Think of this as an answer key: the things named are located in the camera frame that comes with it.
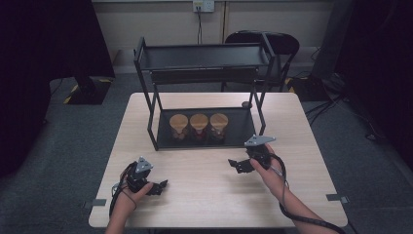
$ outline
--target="table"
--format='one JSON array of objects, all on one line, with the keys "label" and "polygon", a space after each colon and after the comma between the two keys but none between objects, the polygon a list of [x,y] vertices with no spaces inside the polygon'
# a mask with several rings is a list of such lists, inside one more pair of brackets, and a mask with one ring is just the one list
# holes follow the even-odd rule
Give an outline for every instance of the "table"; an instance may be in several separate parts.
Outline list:
[{"label": "table", "polygon": [[[171,108],[241,105],[245,93],[163,93],[164,105]],[[148,179],[169,180],[161,196],[145,196],[127,222],[137,228],[264,228],[289,227],[279,203],[257,172],[237,174],[228,159],[247,158],[244,148],[184,149],[155,151],[146,131],[149,110],[144,94],[133,94],[125,112],[96,199],[106,206],[93,207],[89,223],[105,227],[109,220],[111,187],[122,170],[139,156],[154,165]],[[291,191],[326,221],[339,226],[347,217],[335,194],[327,167],[319,152],[304,111],[295,94],[268,93],[263,111],[267,118],[265,136],[282,157]],[[251,109],[255,128],[256,108]]]}]

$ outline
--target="wall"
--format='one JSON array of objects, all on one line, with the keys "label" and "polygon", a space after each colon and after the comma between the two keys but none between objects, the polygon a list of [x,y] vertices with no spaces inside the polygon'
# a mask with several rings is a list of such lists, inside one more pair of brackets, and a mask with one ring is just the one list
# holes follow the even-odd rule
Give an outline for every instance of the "wall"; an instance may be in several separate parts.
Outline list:
[{"label": "wall", "polygon": [[[133,49],[141,36],[148,45],[198,42],[199,20],[192,1],[101,1],[94,1],[94,9],[109,51]],[[303,47],[319,47],[332,3],[215,1],[214,13],[201,14],[203,42],[221,43],[234,31],[257,29],[286,32]]]}]

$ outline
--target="cup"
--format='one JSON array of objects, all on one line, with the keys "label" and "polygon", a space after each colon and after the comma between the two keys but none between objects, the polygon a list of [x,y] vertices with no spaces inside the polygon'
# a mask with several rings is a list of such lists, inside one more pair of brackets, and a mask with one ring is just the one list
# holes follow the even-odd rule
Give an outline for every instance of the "cup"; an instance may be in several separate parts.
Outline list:
[{"label": "cup", "polygon": [[192,137],[195,140],[202,141],[207,139],[208,119],[205,114],[195,114],[189,120],[192,127]]},{"label": "cup", "polygon": [[210,116],[209,122],[210,137],[214,140],[223,140],[228,125],[228,117],[221,113],[213,114]]},{"label": "cup", "polygon": [[169,119],[172,138],[183,140],[188,136],[188,118],[182,114],[175,114]]}]

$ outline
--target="controller cable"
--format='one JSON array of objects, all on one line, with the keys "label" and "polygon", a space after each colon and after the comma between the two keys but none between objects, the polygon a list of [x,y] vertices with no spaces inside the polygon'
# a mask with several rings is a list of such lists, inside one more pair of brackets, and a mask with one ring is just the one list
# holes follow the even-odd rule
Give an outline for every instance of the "controller cable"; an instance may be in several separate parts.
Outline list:
[{"label": "controller cable", "polygon": [[340,227],[338,227],[338,226],[336,226],[336,225],[334,225],[334,224],[332,224],[332,223],[330,223],[330,222],[327,222],[327,221],[324,221],[324,220],[319,220],[319,219],[314,219],[314,218],[309,218],[309,217],[303,217],[303,216],[300,216],[300,215],[291,214],[291,213],[287,210],[287,208],[282,205],[282,204],[285,204],[285,200],[284,200],[285,187],[286,187],[286,186],[289,187],[288,182],[286,181],[285,164],[284,164],[284,162],[282,161],[282,159],[281,159],[279,156],[277,156],[276,154],[269,153],[269,155],[270,155],[272,158],[276,159],[276,160],[280,163],[280,165],[282,166],[282,171],[281,171],[281,172],[280,172],[279,170],[277,170],[276,168],[274,168],[273,166],[270,166],[270,168],[271,168],[276,174],[278,174],[279,176],[281,176],[281,177],[282,177],[282,180],[283,180],[282,203],[280,203],[280,209],[281,209],[281,211],[282,211],[282,214],[285,215],[286,217],[289,217],[289,218],[291,218],[291,219],[293,219],[293,220],[296,220],[296,221],[301,221],[301,222],[306,222],[306,223],[310,223],[310,224],[317,225],[317,226],[322,226],[322,227],[325,227],[325,228],[334,230],[334,231],[336,231],[336,232],[339,233],[339,234],[345,234],[346,232],[345,232],[343,229],[341,229]]},{"label": "controller cable", "polygon": [[133,201],[133,203],[134,203],[134,208],[136,209],[136,207],[137,207],[136,202],[131,198],[130,195],[128,195],[128,193],[126,193],[126,192],[124,191],[124,189],[127,187],[127,186],[124,186],[124,185],[127,183],[126,181],[124,181],[125,175],[126,175],[127,172],[128,172],[132,167],[134,167],[136,164],[137,164],[137,162],[133,162],[133,163],[129,164],[129,165],[124,169],[124,171],[122,172],[121,178],[120,178],[120,180],[119,180],[119,183],[116,183],[115,185],[113,185],[113,187],[112,187],[112,202],[110,203],[109,217],[112,215],[113,209],[115,208],[116,200],[118,200],[119,194],[120,194],[121,192],[123,192],[125,195],[127,195],[127,197],[129,197],[129,199],[131,199],[131,201]]}]

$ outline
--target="chair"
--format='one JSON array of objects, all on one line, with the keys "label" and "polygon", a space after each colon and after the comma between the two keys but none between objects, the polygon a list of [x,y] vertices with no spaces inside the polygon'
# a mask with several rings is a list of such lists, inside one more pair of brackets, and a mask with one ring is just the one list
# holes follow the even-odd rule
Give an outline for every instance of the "chair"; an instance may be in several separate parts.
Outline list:
[{"label": "chair", "polygon": [[[259,43],[261,41],[261,34],[266,33],[268,41],[276,55],[287,56],[287,61],[282,66],[282,70],[279,76],[279,73],[276,69],[272,70],[270,75],[270,80],[268,82],[269,90],[274,86],[280,86],[279,92],[282,92],[284,86],[286,74],[288,73],[289,66],[292,59],[294,59],[297,54],[300,43],[293,36],[285,33],[275,33],[275,32],[266,32],[266,31],[252,31],[252,30],[243,30],[232,33],[227,37],[225,43]],[[266,78],[267,67],[260,67],[258,70],[258,79],[256,84],[263,85]],[[221,83],[221,92],[224,92],[226,82]]]}]

